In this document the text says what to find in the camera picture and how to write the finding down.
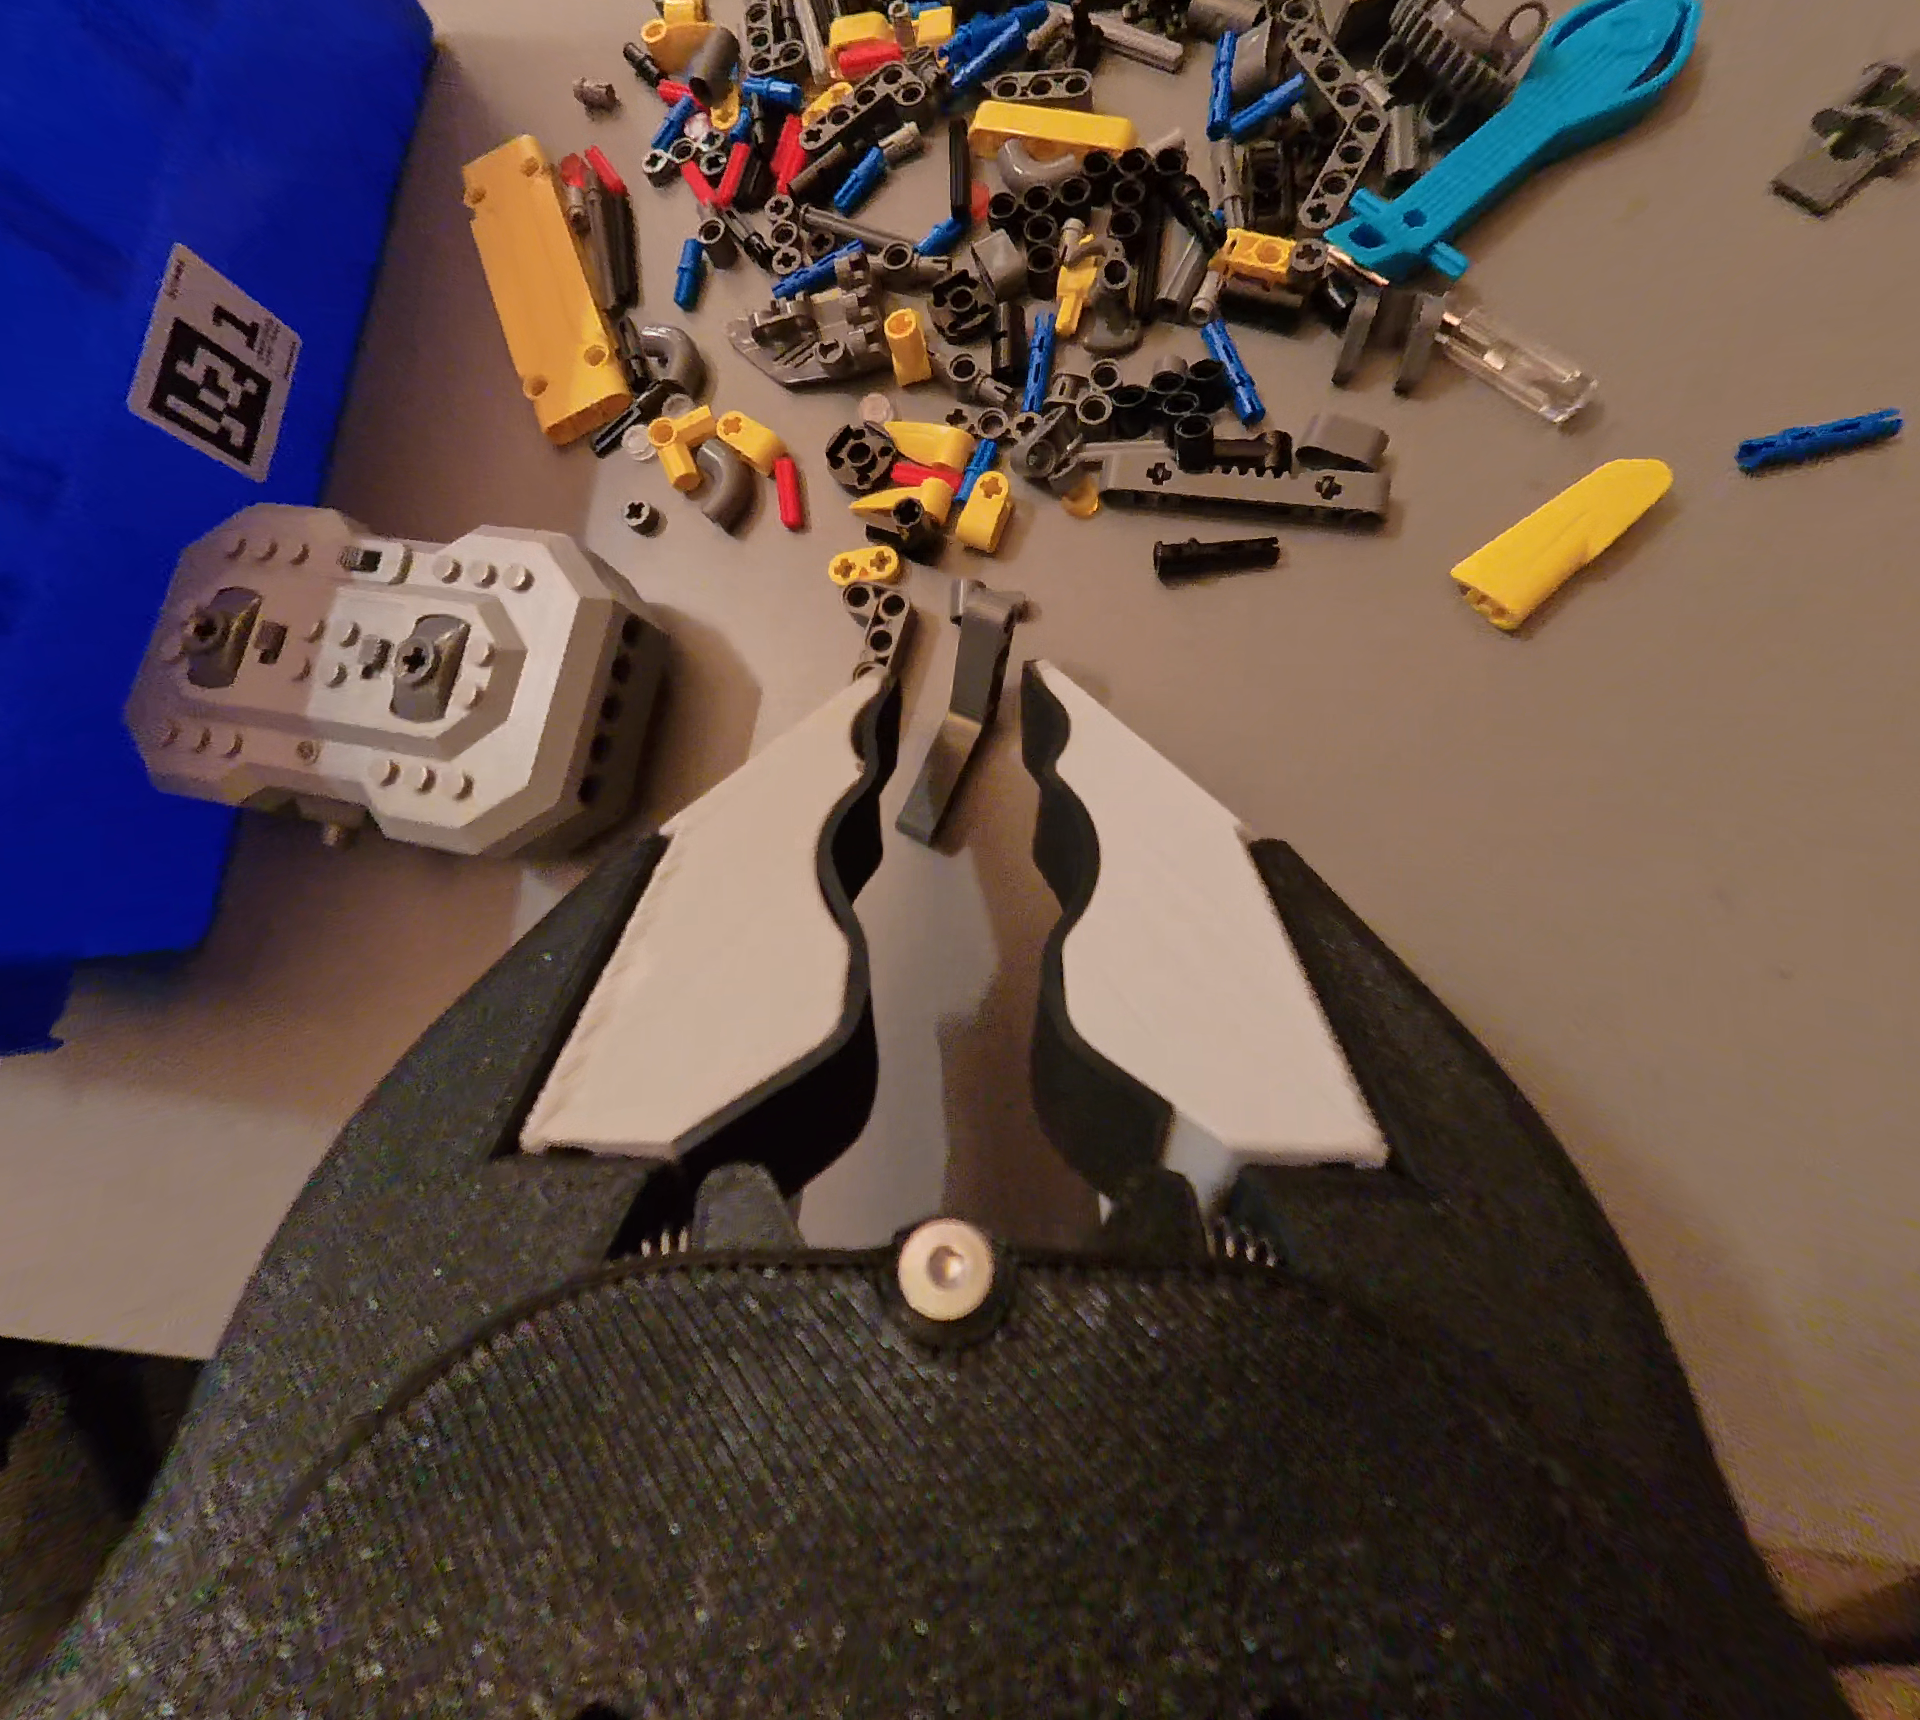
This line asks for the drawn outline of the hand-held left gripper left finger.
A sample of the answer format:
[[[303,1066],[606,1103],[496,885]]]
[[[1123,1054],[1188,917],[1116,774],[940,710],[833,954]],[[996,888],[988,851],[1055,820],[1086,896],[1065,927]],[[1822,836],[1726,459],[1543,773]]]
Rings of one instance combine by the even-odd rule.
[[[853,900],[880,860],[893,678],[853,678],[661,830],[663,853],[520,1130],[708,1170],[826,1170],[878,1092]]]

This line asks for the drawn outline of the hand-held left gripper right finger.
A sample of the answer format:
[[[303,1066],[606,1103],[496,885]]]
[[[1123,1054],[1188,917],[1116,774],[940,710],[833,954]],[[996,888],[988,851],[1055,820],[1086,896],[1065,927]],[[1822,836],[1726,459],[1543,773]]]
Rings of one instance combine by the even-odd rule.
[[[1390,1184],[1390,1144],[1252,830],[1047,661],[1020,675],[1041,959],[1031,1090],[1107,1225],[1256,1222],[1254,1186]]]

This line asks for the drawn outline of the small grey curved panel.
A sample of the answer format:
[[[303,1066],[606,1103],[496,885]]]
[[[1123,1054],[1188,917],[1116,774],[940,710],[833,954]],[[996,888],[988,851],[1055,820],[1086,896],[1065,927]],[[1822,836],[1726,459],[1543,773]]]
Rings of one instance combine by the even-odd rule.
[[[1029,597],[1020,591],[954,581],[948,614],[958,640],[951,696],[897,820],[897,830],[916,845],[939,841],[969,765],[996,723],[1015,633],[1027,612]]]

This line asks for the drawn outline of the grey battery box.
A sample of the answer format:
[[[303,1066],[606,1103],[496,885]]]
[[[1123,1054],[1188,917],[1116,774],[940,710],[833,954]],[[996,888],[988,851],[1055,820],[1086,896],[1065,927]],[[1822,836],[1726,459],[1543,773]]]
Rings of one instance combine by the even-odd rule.
[[[669,634],[567,532],[254,504],[181,556],[126,725],[155,786],[466,858],[628,813]]]

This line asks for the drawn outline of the black pin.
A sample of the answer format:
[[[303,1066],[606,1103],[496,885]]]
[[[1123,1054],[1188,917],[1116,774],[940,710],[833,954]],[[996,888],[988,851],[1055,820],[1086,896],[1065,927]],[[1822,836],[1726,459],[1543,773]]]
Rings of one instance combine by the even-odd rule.
[[[1276,535],[1232,538],[1160,538],[1152,549],[1154,577],[1165,586],[1193,586],[1281,566],[1285,546]]]

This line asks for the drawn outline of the yellow pointed panel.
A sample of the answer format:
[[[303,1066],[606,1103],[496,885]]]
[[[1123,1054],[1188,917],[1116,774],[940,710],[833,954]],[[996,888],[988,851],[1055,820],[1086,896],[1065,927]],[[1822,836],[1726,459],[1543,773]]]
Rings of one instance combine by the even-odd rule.
[[[1608,460],[1459,560],[1451,579],[1487,622],[1517,633],[1671,488],[1665,460]]]

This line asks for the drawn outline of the clear plastic piece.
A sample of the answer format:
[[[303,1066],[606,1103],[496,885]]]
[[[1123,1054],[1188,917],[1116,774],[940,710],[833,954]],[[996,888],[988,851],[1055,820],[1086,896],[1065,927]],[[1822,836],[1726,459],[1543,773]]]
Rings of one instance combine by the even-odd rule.
[[[1573,422],[1599,390],[1590,372],[1484,307],[1443,309],[1437,349],[1468,379],[1552,427]]]

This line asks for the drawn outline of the yellow long panel brick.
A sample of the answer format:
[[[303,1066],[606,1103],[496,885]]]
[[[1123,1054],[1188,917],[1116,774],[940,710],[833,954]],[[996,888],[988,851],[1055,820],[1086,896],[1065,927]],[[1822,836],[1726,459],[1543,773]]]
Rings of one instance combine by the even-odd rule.
[[[588,438],[632,401],[546,151],[519,134],[463,171],[472,239],[524,398],[554,447]]]

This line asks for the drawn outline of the pile of small bricks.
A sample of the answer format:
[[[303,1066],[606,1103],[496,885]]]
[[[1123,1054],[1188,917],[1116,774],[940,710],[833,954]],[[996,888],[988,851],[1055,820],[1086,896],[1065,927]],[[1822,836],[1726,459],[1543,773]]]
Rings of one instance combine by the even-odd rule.
[[[1327,236],[1498,115],[1550,25],[1539,0],[655,0],[620,53],[661,103],[640,179],[698,217],[676,309],[747,263],[771,295],[735,355],[861,392],[820,444],[861,531],[829,558],[854,672],[900,659],[913,568],[1004,549],[1020,488],[1227,540],[1385,532],[1388,436],[1276,422],[1238,333],[1316,316],[1335,389],[1379,343],[1421,389],[1468,307]]]

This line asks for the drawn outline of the blue pin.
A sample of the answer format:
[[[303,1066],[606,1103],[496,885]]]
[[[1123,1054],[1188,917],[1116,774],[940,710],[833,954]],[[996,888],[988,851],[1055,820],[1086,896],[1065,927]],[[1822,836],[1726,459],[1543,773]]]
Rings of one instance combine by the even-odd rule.
[[[1836,421],[1789,427],[1737,444],[1734,464],[1744,476],[1764,476],[1817,460],[1834,460],[1881,447],[1905,432],[1897,406]]]

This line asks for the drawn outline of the teal brick separator tool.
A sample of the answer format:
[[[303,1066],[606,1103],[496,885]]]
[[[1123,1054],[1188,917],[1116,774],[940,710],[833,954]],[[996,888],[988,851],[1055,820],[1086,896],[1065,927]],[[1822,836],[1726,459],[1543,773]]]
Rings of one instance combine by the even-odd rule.
[[[1324,242],[1344,263],[1403,283],[1448,278],[1470,260],[1457,239],[1532,172],[1639,125],[1688,64],[1702,0],[1586,0],[1543,36],[1507,104],[1404,194],[1359,193]]]

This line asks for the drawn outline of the blue storage bin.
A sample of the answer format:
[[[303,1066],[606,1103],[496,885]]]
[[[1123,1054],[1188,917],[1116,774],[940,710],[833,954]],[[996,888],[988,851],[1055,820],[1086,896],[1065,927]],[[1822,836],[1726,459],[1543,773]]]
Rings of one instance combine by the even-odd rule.
[[[128,695],[182,552],[318,500],[433,53],[419,0],[2,5],[7,1054],[213,921],[233,818]]]

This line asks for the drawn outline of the dark grey bracket piece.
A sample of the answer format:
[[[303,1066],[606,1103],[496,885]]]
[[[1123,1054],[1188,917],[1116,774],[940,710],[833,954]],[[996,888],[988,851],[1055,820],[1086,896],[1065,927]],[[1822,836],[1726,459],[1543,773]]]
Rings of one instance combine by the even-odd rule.
[[[1801,154],[1770,190],[1830,217],[1868,180],[1897,172],[1919,152],[1919,53],[1870,62],[1838,100],[1814,112]]]

